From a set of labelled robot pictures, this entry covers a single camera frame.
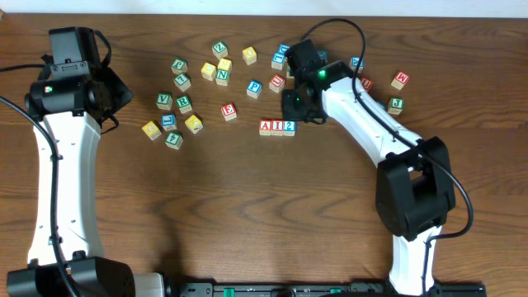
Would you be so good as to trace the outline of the blue 2 block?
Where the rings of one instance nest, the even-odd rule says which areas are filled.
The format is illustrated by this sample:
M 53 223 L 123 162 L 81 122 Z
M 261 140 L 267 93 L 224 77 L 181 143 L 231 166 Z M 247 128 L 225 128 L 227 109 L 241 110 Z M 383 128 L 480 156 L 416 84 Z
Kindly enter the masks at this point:
M 296 122 L 290 120 L 283 121 L 283 135 L 284 136 L 295 136 L 296 133 Z

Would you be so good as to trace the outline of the red I block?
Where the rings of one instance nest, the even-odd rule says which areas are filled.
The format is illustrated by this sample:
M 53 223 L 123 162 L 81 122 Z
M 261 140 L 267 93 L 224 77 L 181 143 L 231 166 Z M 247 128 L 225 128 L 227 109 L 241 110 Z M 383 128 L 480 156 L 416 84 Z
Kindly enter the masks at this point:
M 284 121 L 273 120 L 271 122 L 271 135 L 282 136 L 284 134 Z

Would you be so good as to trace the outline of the red A block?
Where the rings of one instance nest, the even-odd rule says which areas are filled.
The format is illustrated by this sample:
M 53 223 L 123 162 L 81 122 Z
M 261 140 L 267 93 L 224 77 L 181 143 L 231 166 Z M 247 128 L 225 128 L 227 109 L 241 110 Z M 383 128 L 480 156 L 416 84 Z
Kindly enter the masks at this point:
M 265 136 L 271 135 L 271 124 L 272 124 L 271 120 L 265 120 L 265 119 L 260 120 L 259 135 L 265 135 Z

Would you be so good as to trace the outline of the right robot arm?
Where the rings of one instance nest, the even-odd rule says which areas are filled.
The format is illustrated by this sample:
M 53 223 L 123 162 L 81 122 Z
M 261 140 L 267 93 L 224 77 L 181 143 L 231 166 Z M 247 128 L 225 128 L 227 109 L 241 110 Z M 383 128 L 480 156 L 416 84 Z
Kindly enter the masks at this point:
M 336 120 L 377 168 L 375 208 L 393 235 L 389 282 L 401 295 L 424 295 L 434 285 L 436 240 L 455 208 L 449 153 L 399 124 L 361 86 L 343 62 L 288 59 L 295 87 L 282 95 L 287 120 Z

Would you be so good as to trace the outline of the green B block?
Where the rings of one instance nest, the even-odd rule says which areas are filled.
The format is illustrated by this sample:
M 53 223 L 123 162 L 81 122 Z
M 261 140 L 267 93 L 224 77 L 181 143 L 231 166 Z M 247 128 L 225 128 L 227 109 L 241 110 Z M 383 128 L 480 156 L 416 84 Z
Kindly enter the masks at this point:
M 294 75 L 292 74 L 291 70 L 290 70 L 290 66 L 287 65 L 287 69 L 286 69 L 286 78 L 295 78 Z

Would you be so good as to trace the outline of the blue D block right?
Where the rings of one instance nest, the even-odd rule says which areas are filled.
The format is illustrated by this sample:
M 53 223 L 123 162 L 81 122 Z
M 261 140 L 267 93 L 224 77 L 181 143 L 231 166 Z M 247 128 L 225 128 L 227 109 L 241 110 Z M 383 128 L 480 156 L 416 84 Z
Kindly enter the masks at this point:
M 321 60 L 323 60 L 325 63 L 328 61 L 328 52 L 326 50 L 320 50 L 318 52 L 318 56 Z

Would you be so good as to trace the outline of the green V block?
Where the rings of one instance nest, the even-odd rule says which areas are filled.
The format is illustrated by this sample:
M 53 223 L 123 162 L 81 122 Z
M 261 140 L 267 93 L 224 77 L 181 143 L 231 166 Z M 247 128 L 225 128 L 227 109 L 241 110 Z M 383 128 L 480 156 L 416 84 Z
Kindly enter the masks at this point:
M 172 95 L 160 92 L 156 100 L 156 105 L 160 110 L 170 111 L 172 109 Z

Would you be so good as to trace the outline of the yellow block top centre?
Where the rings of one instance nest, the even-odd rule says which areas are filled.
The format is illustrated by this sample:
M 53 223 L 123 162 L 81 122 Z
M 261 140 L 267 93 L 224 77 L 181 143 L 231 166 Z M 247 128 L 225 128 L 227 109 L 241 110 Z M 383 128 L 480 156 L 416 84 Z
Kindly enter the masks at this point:
M 246 65 L 254 64 L 257 62 L 257 52 L 252 46 L 249 46 L 243 50 L 243 60 Z

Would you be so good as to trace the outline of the green 7 block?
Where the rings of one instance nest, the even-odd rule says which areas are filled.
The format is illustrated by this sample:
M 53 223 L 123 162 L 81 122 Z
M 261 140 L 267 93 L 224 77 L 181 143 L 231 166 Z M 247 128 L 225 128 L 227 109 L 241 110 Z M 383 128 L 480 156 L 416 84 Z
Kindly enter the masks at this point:
M 185 73 L 178 74 L 173 79 L 173 82 L 175 83 L 175 85 L 181 92 L 185 92 L 187 89 L 191 87 L 191 80 Z

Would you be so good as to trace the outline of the green R block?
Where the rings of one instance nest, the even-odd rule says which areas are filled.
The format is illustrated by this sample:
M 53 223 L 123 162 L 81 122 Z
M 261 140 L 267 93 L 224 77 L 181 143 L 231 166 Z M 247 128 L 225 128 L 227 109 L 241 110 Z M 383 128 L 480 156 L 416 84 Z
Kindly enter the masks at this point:
M 176 104 L 177 104 L 178 110 L 182 114 L 192 111 L 191 101 L 188 96 L 178 97 L 176 100 Z

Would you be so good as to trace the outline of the green N block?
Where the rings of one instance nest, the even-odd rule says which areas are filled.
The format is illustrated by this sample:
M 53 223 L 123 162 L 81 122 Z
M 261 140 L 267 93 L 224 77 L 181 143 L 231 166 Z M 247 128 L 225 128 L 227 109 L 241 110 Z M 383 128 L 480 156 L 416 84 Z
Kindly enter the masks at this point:
M 216 76 L 215 76 L 215 81 L 216 81 L 216 83 L 218 85 L 220 85 L 220 86 L 228 86 L 229 85 L 229 78 L 230 78 L 229 71 L 223 70 L 223 69 L 218 69 L 217 70 L 217 73 L 216 73 Z

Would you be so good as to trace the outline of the yellow block above N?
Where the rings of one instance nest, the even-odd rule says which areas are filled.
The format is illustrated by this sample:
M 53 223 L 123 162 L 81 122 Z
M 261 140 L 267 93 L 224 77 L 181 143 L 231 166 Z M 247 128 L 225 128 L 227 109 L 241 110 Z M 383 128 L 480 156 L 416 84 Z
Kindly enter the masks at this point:
M 230 73 L 232 71 L 232 61 L 230 59 L 222 58 L 218 62 L 218 69 L 227 71 Z

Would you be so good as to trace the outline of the green J block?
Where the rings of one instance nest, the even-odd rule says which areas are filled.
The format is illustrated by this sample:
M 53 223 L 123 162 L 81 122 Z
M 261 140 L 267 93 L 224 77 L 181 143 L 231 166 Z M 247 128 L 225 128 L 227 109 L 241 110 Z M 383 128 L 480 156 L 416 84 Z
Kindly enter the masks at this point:
M 404 99 L 392 97 L 389 100 L 387 112 L 391 115 L 398 116 L 404 108 Z

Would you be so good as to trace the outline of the yellow block lower middle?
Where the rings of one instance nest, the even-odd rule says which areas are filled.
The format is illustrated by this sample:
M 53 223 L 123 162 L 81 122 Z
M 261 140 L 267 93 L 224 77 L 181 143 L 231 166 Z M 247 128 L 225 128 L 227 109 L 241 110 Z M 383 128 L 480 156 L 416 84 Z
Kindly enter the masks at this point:
M 185 125 L 193 134 L 197 134 L 203 128 L 201 119 L 196 115 L 191 115 L 187 118 L 185 120 Z

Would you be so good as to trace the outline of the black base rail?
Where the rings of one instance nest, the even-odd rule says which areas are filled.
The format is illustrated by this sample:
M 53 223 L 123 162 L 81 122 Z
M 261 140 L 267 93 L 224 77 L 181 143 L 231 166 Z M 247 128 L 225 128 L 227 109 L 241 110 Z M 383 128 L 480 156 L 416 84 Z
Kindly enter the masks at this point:
M 348 285 L 214 285 L 187 283 L 179 289 L 180 297 L 336 297 L 400 296 L 386 282 L 352 282 Z M 426 296 L 486 297 L 484 285 L 434 285 Z

